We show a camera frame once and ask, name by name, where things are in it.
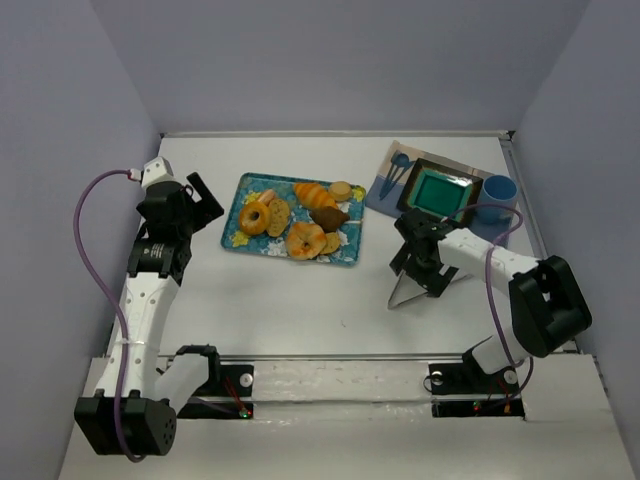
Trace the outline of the metal serving tongs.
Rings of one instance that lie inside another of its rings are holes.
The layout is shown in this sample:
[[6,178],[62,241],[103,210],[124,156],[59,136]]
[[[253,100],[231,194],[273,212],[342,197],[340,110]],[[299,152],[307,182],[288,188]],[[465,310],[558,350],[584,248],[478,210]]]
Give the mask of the metal serving tongs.
[[433,295],[426,288],[420,286],[402,270],[397,275],[396,283],[387,300],[387,309],[396,310],[418,300],[432,297]]

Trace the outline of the orange twisted ring bread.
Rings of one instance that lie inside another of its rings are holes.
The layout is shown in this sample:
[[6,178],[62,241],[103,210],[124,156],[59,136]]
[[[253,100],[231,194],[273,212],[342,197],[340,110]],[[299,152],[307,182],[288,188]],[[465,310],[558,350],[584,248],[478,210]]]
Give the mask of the orange twisted ring bread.
[[315,223],[296,222],[285,240],[288,255],[294,260],[310,260],[318,256],[327,244],[323,229]]

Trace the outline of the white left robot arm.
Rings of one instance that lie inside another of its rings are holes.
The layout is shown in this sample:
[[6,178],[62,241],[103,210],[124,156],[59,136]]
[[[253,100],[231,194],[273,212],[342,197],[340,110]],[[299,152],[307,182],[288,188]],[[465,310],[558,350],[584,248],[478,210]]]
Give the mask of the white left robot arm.
[[198,390],[233,387],[212,345],[182,346],[165,372],[156,369],[167,317],[191,259],[192,237],[224,209],[196,172],[180,183],[170,173],[153,174],[148,168],[122,171],[141,185],[144,199],[138,206],[143,223],[128,260],[124,297],[118,299],[89,260],[80,233],[89,194],[115,174],[108,171],[92,180],[73,215],[79,256],[114,308],[117,324],[114,352],[93,394],[77,400],[74,419],[97,454],[140,463],[171,450],[178,414]]

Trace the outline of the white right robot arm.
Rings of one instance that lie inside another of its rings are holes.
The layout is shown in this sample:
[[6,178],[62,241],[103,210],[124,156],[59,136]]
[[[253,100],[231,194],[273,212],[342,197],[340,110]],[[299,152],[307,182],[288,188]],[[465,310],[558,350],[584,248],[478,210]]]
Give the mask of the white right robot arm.
[[436,221],[414,208],[394,223],[403,244],[390,263],[431,298],[440,297],[458,272],[484,282],[487,294],[504,294],[511,325],[496,322],[493,336],[468,349],[460,362],[436,371],[445,386],[472,390],[517,363],[545,358],[587,330],[592,316],[566,260],[523,256],[488,241],[453,219]]

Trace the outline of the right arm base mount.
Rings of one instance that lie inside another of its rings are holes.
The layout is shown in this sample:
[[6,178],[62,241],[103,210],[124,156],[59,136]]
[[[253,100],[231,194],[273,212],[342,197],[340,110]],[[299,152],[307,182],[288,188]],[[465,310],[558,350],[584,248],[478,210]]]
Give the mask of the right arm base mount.
[[435,418],[525,417],[522,387],[511,365],[487,374],[464,354],[460,361],[430,363],[423,387]]

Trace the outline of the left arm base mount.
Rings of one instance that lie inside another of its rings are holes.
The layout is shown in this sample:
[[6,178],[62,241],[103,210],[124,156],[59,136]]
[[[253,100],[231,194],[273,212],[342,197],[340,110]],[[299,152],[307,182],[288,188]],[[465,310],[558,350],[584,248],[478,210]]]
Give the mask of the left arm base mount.
[[179,419],[251,420],[255,367],[249,363],[223,363],[215,346],[185,345],[171,363],[197,358],[208,367],[206,380],[177,413]]

